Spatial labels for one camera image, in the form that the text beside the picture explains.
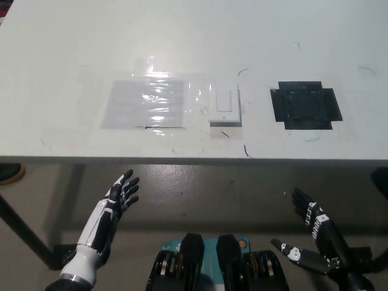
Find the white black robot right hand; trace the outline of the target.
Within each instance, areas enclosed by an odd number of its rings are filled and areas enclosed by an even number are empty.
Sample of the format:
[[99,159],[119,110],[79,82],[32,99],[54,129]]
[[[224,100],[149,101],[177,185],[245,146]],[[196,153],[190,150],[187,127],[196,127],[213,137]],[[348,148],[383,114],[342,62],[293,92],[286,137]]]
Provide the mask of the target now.
[[276,238],[271,240],[272,245],[291,263],[306,270],[322,275],[354,271],[355,258],[350,247],[321,206],[299,188],[293,190],[292,202],[296,214],[302,218],[319,252],[302,249]]

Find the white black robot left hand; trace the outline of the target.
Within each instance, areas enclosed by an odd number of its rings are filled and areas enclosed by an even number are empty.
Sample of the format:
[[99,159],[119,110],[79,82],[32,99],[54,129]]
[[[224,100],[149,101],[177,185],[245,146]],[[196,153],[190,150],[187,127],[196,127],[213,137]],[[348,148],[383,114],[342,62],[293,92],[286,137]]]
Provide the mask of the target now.
[[139,178],[133,170],[123,173],[100,199],[76,244],[74,257],[63,267],[60,280],[73,290],[92,290],[96,275],[110,256],[117,225],[124,212],[139,196]]

